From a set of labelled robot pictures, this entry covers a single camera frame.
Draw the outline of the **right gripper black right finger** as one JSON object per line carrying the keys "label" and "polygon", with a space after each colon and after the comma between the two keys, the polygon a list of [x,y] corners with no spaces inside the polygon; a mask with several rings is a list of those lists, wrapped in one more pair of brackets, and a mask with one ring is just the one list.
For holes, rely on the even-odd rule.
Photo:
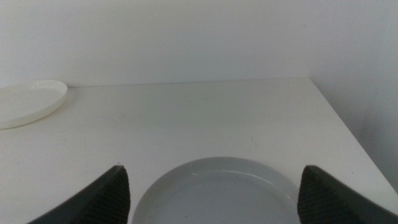
{"label": "right gripper black right finger", "polygon": [[298,193],[301,223],[397,223],[397,215],[317,166],[305,166]]}

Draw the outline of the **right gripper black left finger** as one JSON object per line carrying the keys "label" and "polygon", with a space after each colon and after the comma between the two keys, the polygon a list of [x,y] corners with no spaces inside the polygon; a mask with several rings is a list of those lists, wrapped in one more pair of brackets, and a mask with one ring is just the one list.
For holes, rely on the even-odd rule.
{"label": "right gripper black left finger", "polygon": [[113,166],[94,182],[32,223],[127,223],[131,199],[124,166]]}

